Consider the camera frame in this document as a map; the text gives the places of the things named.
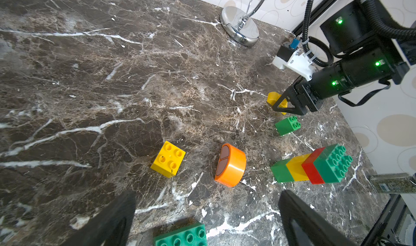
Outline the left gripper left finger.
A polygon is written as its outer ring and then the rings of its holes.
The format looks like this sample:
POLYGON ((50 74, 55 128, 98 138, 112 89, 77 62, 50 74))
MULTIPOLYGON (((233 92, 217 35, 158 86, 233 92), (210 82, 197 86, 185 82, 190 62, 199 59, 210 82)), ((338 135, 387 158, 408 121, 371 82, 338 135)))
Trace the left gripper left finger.
POLYGON ((122 192, 86 225, 63 242, 63 246, 125 246, 136 207, 135 192, 122 192))

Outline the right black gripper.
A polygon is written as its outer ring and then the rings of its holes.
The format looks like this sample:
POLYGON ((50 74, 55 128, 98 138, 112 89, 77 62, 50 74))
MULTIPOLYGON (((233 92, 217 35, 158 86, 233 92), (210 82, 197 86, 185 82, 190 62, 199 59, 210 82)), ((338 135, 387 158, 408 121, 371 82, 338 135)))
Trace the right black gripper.
POLYGON ((316 112, 325 99, 333 96, 338 96, 348 106, 362 106, 376 94, 390 89, 391 80, 397 85, 401 84, 409 70, 403 60, 390 61, 384 55, 360 55, 342 59, 315 73, 310 81, 301 79, 290 85, 272 105, 272 109, 275 112, 304 116, 307 109, 316 112), (369 92, 357 103, 344 97, 352 89, 375 81, 384 87, 369 92), (288 104, 286 108, 281 107, 284 101, 288 104))

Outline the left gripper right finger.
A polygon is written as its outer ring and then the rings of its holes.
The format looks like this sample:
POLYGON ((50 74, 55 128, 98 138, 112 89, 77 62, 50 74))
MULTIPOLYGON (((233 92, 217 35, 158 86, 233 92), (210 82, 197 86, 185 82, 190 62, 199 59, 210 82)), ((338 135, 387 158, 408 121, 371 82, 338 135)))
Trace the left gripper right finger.
POLYGON ((278 207, 290 246, 355 245, 290 190, 281 193, 278 207))

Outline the yellow square lego back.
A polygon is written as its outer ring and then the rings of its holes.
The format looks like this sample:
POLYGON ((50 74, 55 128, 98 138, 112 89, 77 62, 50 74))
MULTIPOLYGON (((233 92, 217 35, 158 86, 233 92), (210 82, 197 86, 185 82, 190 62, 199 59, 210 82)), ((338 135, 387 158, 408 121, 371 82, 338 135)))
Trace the yellow square lego back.
MULTIPOLYGON (((272 107, 273 105, 276 104, 276 102, 278 101, 278 99, 281 97, 280 94, 278 94, 277 92, 270 92, 268 93, 268 97, 267 97, 267 103, 270 105, 270 107, 272 107)), ((287 108, 288 107, 288 101, 286 99, 284 99, 280 104, 279 104, 279 108, 287 108)))

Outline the yellow square lego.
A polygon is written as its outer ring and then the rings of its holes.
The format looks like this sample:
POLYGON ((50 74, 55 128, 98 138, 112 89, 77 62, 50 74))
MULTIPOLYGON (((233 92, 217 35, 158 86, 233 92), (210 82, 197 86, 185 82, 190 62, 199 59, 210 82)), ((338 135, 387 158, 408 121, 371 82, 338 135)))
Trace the yellow square lego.
POLYGON ((151 165, 151 169, 171 178, 177 174, 185 155, 185 151, 166 141, 151 165))
MULTIPOLYGON (((270 105, 270 107, 272 107, 273 105, 276 104, 276 102, 278 101, 278 99, 281 97, 280 94, 278 94, 277 92, 270 92, 268 93, 268 97, 267 97, 267 103, 270 105)), ((288 101, 286 99, 284 99, 280 104, 279 104, 279 108, 287 108, 288 107, 288 101)))
POLYGON ((297 157, 291 158, 290 161, 287 162, 286 167, 288 168, 295 182, 309 181, 309 177, 307 176, 306 172, 304 171, 302 167, 302 164, 309 156, 310 154, 297 156, 297 157))

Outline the red long lego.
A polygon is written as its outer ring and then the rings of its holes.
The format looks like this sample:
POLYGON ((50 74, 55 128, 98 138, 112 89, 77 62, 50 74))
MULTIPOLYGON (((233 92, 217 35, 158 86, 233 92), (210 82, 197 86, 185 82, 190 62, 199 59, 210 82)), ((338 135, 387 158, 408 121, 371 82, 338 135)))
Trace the red long lego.
POLYGON ((324 180, 321 177, 319 171, 314 165, 314 162, 320 156, 320 154, 325 150, 325 147, 317 148, 313 153, 311 153, 307 159, 302 163, 302 168, 306 175, 309 178, 309 181, 312 184, 324 184, 324 180))

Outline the green long lego back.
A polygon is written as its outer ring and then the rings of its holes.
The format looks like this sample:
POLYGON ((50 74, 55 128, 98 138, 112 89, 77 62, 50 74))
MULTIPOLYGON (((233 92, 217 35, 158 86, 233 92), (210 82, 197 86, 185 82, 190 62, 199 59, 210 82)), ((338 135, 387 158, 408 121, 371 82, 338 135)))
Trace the green long lego back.
POLYGON ((327 146, 313 164, 325 183, 340 183, 352 162, 344 146, 333 144, 327 146))

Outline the green square lego front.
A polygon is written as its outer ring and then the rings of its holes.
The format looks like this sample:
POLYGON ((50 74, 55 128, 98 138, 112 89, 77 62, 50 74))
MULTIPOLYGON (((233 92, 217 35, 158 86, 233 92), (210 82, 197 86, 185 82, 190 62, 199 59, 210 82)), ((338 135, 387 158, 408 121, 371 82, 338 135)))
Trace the green square lego front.
POLYGON ((284 159, 277 161, 274 165, 270 167, 276 182, 279 183, 288 183, 293 182, 294 179, 287 167, 287 164, 290 162, 290 159, 284 159))

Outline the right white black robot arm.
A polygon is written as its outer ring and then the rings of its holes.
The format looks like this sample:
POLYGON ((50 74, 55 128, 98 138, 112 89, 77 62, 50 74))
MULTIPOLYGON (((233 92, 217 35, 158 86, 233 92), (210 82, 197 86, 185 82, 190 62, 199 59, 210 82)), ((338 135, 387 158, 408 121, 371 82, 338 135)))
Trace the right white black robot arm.
POLYGON ((323 101, 346 98, 353 89, 378 82, 383 89, 401 84, 416 62, 416 31, 399 25, 379 0, 354 0, 321 25, 327 42, 309 35, 314 0, 308 0, 299 39, 285 42, 273 64, 297 79, 283 92, 268 94, 276 112, 304 116, 323 101))

